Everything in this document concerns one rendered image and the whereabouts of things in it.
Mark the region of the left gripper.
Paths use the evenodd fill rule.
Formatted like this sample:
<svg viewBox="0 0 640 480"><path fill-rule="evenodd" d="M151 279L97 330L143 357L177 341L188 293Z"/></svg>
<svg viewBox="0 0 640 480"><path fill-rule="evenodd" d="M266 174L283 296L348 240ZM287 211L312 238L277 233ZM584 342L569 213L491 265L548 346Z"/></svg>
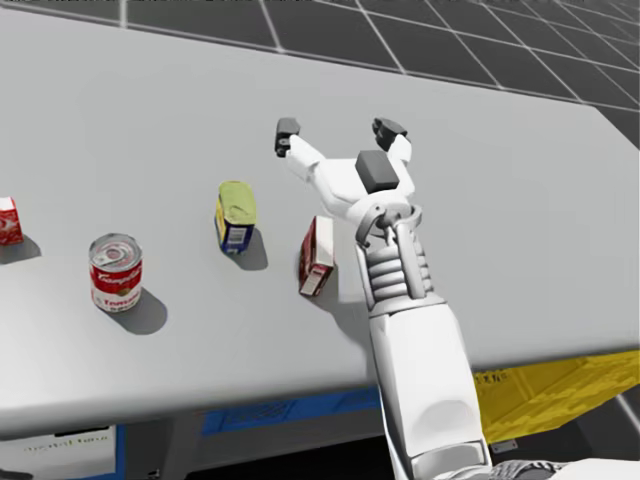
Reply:
<svg viewBox="0 0 640 480"><path fill-rule="evenodd" d="M300 136L301 127L292 117L280 118L276 124L274 151L285 159L287 167L317 191L326 212L357 227L371 207L379 205L387 211L409 216L410 198L415 185L407 171L412 157L408 131L399 123L376 117L372 130L377 145L386 153L399 183L394 189L369 193L356 170L356 159L326 159Z"/></svg>

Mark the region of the blue box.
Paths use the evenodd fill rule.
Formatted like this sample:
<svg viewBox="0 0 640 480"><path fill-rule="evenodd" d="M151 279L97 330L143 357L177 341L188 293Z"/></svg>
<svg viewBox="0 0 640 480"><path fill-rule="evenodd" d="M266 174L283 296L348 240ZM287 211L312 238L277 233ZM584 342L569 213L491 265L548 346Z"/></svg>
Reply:
<svg viewBox="0 0 640 480"><path fill-rule="evenodd" d="M204 416L203 436L276 425L291 421L379 409L377 386L337 393L216 410Z"/></svg>

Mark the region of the yellow box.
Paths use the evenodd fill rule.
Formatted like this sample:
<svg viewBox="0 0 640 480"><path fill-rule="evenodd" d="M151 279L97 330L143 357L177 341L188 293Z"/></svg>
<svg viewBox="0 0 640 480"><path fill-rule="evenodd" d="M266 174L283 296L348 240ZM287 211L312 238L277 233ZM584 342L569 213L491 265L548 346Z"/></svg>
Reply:
<svg viewBox="0 0 640 480"><path fill-rule="evenodd" d="M559 428L640 384L640 350L473 374L489 444Z"/></svg>

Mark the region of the white box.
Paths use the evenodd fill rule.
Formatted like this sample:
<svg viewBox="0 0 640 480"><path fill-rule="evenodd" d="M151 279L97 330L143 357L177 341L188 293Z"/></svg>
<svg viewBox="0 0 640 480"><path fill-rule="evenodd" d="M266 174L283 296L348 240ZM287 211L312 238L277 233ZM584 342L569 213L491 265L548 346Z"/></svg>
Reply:
<svg viewBox="0 0 640 480"><path fill-rule="evenodd" d="M0 441L0 480L78 480L116 472L116 427Z"/></svg>

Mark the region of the dark red and white carton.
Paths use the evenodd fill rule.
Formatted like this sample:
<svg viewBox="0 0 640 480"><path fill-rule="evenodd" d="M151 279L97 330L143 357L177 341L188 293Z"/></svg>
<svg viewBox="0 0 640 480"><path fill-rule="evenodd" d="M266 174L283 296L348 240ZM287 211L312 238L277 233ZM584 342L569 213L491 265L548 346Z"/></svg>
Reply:
<svg viewBox="0 0 640 480"><path fill-rule="evenodd" d="M305 234L299 255L299 293L318 296L334 270L334 222L315 216Z"/></svg>

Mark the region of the green and blue rectangular can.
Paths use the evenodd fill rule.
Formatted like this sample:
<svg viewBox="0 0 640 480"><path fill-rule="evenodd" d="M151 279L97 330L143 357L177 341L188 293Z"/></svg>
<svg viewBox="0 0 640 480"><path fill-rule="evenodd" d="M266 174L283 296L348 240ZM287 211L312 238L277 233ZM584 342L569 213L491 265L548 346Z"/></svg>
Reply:
<svg viewBox="0 0 640 480"><path fill-rule="evenodd" d="M257 221L256 201L251 186L228 180L219 185L215 226L221 250L242 254L247 250Z"/></svg>

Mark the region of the red and white can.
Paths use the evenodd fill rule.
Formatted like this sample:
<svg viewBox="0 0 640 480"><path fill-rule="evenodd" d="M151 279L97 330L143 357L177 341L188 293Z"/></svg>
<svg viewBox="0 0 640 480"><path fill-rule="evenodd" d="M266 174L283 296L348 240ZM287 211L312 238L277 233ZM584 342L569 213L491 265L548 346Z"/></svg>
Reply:
<svg viewBox="0 0 640 480"><path fill-rule="evenodd" d="M89 248L91 298L108 313L130 310L142 292L143 253L138 242L122 233L97 238Z"/></svg>

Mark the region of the bright red and white carton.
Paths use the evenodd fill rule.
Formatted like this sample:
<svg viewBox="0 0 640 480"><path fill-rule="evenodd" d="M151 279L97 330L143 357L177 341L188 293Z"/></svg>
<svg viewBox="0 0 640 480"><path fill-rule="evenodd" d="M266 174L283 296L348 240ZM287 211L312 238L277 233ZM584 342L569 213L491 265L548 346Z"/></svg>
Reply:
<svg viewBox="0 0 640 480"><path fill-rule="evenodd" d="M12 197L0 197L0 246L24 241L18 210Z"/></svg>

